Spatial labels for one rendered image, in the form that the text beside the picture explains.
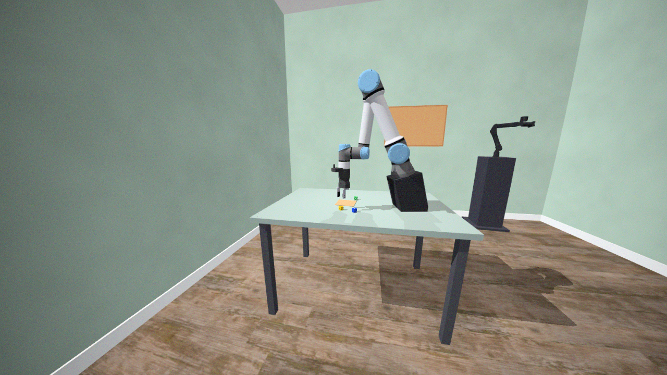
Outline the tan flat mat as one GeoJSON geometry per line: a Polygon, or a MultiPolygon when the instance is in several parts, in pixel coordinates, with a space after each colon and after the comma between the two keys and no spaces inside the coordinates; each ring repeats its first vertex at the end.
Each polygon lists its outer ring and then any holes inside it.
{"type": "Polygon", "coordinates": [[[355,203],[356,203],[356,201],[339,199],[339,201],[337,201],[335,203],[335,206],[352,206],[353,207],[355,205],[355,203]]]}

